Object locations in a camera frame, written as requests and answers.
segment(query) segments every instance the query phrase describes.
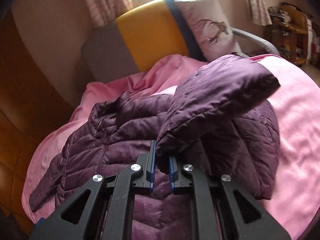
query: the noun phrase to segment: gray armrest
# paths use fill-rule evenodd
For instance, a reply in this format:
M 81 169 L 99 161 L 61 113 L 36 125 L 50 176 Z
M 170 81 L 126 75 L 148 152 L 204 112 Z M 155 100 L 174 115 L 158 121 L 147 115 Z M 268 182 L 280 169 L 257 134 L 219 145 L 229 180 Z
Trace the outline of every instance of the gray armrest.
M 266 41 L 265 39 L 260 38 L 254 34 L 251 34 L 251 33 L 236 29 L 236 28 L 231 28 L 231 30 L 233 31 L 234 35 L 237 35 L 237 36 L 243 37 L 247 40 L 253 41 L 257 45 L 259 45 L 260 47 L 265 49 L 268 53 L 280 56 L 279 51 L 269 41 Z

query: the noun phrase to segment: wall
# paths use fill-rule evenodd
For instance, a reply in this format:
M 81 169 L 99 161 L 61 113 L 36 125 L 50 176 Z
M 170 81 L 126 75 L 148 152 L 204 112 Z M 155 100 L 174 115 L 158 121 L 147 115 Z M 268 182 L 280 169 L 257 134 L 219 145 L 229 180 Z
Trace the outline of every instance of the wall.
M 0 207 L 26 233 L 33 223 L 21 195 L 33 152 L 72 112 L 31 58 L 7 13 L 0 22 Z
M 264 28 L 254 25 L 246 0 L 219 0 L 230 24 L 263 36 Z M 306 13 L 310 9 L 304 0 L 265 0 L 267 7 L 286 1 Z M 56 90 L 76 107 L 82 91 L 77 88 L 76 62 L 80 48 L 93 31 L 84 0 L 16 0 L 12 13 L 34 61 Z M 239 39 L 244 52 L 256 49 L 252 43 Z
M 75 65 L 93 30 L 84 0 L 16 0 L 12 13 L 37 66 L 58 93 L 76 107 L 82 91 L 75 84 Z

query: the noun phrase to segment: jacket sleeve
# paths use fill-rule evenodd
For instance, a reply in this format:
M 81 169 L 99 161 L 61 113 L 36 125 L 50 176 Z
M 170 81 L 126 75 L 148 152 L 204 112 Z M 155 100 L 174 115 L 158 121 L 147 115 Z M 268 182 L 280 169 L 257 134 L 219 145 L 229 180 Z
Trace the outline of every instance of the jacket sleeve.
M 60 169 L 62 159 L 62 154 L 58 154 L 52 159 L 47 172 L 31 193 L 29 204 L 32 212 L 36 212 L 51 195 L 56 193 L 57 185 L 62 177 Z

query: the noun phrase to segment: yellow cushion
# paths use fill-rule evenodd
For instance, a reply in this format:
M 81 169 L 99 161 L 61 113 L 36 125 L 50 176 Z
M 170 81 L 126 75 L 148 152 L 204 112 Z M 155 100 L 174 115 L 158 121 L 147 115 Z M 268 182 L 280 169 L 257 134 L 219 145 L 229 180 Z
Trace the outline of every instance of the yellow cushion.
M 189 56 L 180 29 L 164 0 L 139 6 L 116 19 L 116 25 L 140 71 L 161 58 Z

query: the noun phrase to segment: wooden floor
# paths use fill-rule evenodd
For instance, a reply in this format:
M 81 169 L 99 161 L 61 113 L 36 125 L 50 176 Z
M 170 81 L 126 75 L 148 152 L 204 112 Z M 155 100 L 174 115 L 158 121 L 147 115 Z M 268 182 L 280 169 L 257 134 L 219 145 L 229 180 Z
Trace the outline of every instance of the wooden floor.
M 21 194 L 37 145 L 67 123 L 73 108 L 25 48 L 11 12 L 0 22 L 0 207 L 29 234 Z
M 302 70 L 320 87 L 320 69 L 312 65 L 305 65 Z

